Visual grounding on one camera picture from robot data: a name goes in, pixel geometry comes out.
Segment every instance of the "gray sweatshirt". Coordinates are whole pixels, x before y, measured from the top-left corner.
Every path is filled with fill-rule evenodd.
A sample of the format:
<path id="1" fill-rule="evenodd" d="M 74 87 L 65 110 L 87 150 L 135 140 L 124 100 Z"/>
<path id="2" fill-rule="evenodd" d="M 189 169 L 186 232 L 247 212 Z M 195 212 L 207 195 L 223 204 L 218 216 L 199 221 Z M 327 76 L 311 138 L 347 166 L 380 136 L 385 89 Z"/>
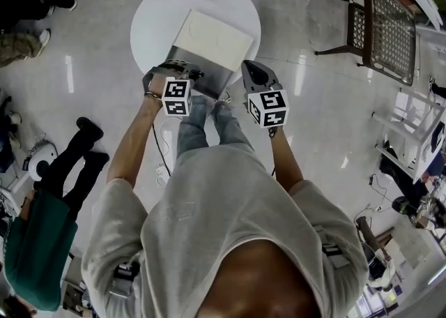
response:
<path id="1" fill-rule="evenodd" d="M 130 184 L 114 179 L 93 209 L 82 275 L 100 317 L 193 318 L 224 257 L 270 240 L 299 268 L 323 317 L 345 317 L 368 267 L 353 223 L 311 182 L 286 192 L 252 151 L 187 152 L 147 213 Z M 114 270 L 137 259 L 129 297 L 110 294 Z"/>

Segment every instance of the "wire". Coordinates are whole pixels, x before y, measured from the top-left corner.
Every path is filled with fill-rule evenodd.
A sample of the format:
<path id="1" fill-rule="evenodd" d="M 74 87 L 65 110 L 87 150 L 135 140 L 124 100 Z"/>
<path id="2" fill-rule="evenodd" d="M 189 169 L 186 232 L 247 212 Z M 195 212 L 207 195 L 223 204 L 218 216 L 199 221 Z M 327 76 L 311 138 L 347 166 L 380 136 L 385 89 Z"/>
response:
<path id="1" fill-rule="evenodd" d="M 158 147 L 158 151 L 160 152 L 162 162 L 164 163 L 164 166 L 166 167 L 166 170 L 167 170 L 167 174 L 170 177 L 171 172 L 169 170 L 169 167 L 167 167 L 166 160 L 164 159 L 164 156 L 162 155 L 160 144 L 158 143 L 158 138 L 157 138 L 156 131 L 155 131 L 155 125 L 153 123 L 152 123 L 152 129 L 153 129 L 153 136 L 155 137 L 156 147 Z"/>
<path id="2" fill-rule="evenodd" d="M 379 195 L 382 195 L 382 196 L 383 196 L 383 199 L 381 200 L 380 207 L 383 206 L 384 198 L 386 198 L 389 202 L 392 203 L 392 201 L 391 201 L 389 198 L 387 198 L 387 197 L 385 196 L 385 195 L 387 194 L 387 188 L 383 188 L 381 185 L 379 185 L 378 176 L 377 176 L 375 173 L 373 173 L 373 174 L 370 176 L 371 179 L 372 179 L 373 177 L 376 178 L 376 185 L 377 185 L 380 189 L 384 190 L 384 194 L 381 193 L 381 192 L 379 192 L 379 191 L 377 191 L 377 190 L 373 187 L 374 182 L 373 182 L 373 180 L 372 180 L 372 182 L 371 182 L 371 184 L 370 184 L 370 188 L 372 188 L 373 190 L 375 190 Z"/>
<path id="3" fill-rule="evenodd" d="M 361 213 L 364 213 L 367 210 L 372 210 L 373 211 L 373 209 L 370 208 L 370 204 L 367 204 L 365 209 L 362 209 L 358 214 L 355 215 L 355 218 L 353 219 L 353 222 L 355 223 L 355 225 L 356 225 L 356 218 L 357 218 L 357 216 L 360 215 Z"/>
<path id="4" fill-rule="evenodd" d="M 162 135 L 162 127 L 163 127 L 164 124 L 165 124 L 167 121 L 169 121 L 169 120 L 178 120 L 178 121 L 181 121 L 178 117 L 169 117 L 169 118 L 165 119 L 165 120 L 161 123 L 161 126 L 160 126 L 160 136 L 161 136 L 161 139 L 163 140 L 163 142 L 166 144 L 166 146 L 167 146 L 167 148 L 168 148 L 168 150 L 167 150 L 167 152 L 164 154 L 164 156 L 166 156 L 166 155 L 167 155 L 168 153 L 170 153 L 170 151 L 171 151 L 169 144 L 167 143 L 166 139 L 165 139 L 164 136 Z"/>

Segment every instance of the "white tiled floor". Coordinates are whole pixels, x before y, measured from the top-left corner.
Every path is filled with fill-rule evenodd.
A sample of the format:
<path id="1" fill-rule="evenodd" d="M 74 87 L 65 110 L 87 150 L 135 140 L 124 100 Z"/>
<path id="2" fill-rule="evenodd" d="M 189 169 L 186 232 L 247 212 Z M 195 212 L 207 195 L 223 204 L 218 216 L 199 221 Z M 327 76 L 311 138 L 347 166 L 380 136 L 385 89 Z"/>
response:
<path id="1" fill-rule="evenodd" d="M 375 109 L 390 112 L 398 94 L 392 80 L 358 68 L 351 54 L 315 56 L 314 50 L 342 45 L 346 28 L 346 4 L 327 0 L 252 0 L 259 12 L 262 40 L 257 60 L 270 66 L 288 91 L 291 115 L 285 131 L 306 178 L 353 219 L 367 204 L 380 205 L 382 196 L 368 185 L 377 172 L 374 144 L 382 126 L 371 119 Z M 36 137 L 47 138 L 62 151 L 76 131 L 79 116 L 93 119 L 105 132 L 98 149 L 114 154 L 141 102 L 142 74 L 130 51 L 130 25 L 141 0 L 79 0 L 69 13 L 56 10 L 39 29 L 50 27 L 52 39 L 37 59 L 20 61 L 0 70 L 0 86 L 13 97 L 14 108 L 24 123 L 22 143 L 32 147 Z M 427 75 L 441 68 L 422 48 L 422 74 L 417 88 L 427 92 Z M 73 83 L 67 82 L 69 67 Z M 272 170 L 268 133 L 258 128 L 242 108 L 243 84 L 231 92 L 234 113 L 267 170 Z M 155 125 L 165 120 L 159 116 Z M 162 133 L 175 138 L 177 121 L 168 121 Z M 210 144 L 217 135 L 208 123 Z M 162 195 L 155 169 L 160 157 L 149 140 L 137 192 L 149 209 Z M 81 163 L 70 175 L 73 185 Z M 105 182 L 101 174 L 79 214 L 75 245 L 82 250 L 91 226 L 91 207 Z M 378 174 L 391 199 L 399 191 Z M 384 201 L 384 209 L 390 207 Z M 392 210 L 366 212 L 379 233 L 397 219 Z"/>

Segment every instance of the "white round table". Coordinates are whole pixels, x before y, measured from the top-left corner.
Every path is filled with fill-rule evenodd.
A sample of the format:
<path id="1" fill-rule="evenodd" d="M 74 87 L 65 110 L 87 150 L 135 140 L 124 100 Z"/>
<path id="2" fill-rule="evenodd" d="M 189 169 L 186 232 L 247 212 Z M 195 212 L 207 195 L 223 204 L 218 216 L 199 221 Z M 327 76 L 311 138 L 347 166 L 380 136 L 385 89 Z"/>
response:
<path id="1" fill-rule="evenodd" d="M 191 9 L 250 35 L 253 41 L 245 58 L 255 58 L 261 27 L 259 14 L 251 0 L 143 0 L 133 17 L 130 45 L 134 60 L 144 74 L 166 60 Z M 228 84 L 240 77 L 239 69 L 232 74 Z"/>

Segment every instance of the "table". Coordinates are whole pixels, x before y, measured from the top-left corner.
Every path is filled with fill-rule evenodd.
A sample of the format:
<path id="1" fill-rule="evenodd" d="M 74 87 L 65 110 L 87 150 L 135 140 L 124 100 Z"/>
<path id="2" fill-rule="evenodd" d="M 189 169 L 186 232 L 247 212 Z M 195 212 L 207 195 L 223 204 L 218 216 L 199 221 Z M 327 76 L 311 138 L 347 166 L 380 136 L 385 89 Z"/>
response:
<path id="1" fill-rule="evenodd" d="M 143 0 L 134 14 L 130 30 L 133 57 L 142 73 L 166 60 L 191 9 L 250 35 L 253 42 L 245 58 L 255 58 L 260 45 L 261 26 L 251 0 Z M 233 73 L 228 84 L 241 76 L 241 70 Z"/>
<path id="2" fill-rule="evenodd" d="M 423 173 L 427 170 L 427 167 L 432 163 L 432 160 L 435 158 L 438 152 L 441 150 L 442 143 L 446 137 L 445 133 L 440 134 L 439 145 L 437 145 L 434 152 L 432 152 L 431 150 L 431 138 L 434 130 L 437 128 L 440 121 L 444 121 L 446 107 L 430 101 L 429 99 L 424 98 L 423 96 L 405 88 L 400 88 L 400 91 L 403 93 L 407 93 L 410 97 L 416 98 L 431 107 L 430 110 L 424 115 L 424 118 L 420 124 L 415 125 L 414 123 L 401 117 L 399 117 L 399 120 L 401 122 L 391 121 L 375 112 L 371 116 L 375 120 L 384 124 L 386 127 L 393 129 L 396 133 L 405 137 L 411 144 L 414 144 L 417 147 L 415 167 L 413 169 L 409 168 L 409 166 L 405 165 L 399 159 L 396 159 L 389 152 L 387 152 L 381 145 L 376 145 L 376 149 L 378 149 L 378 151 L 380 151 L 384 156 L 389 158 L 395 165 L 397 165 L 405 173 L 407 173 L 407 175 L 412 178 L 413 183 L 415 184 L 421 177 L 421 175 L 423 175 Z M 425 121 L 427 118 L 429 118 L 430 112 L 433 112 L 433 121 L 428 126 L 425 126 Z M 408 127 L 412 128 L 413 131 L 409 131 L 407 128 L 405 128 L 405 126 L 401 126 L 401 123 L 404 123 Z"/>

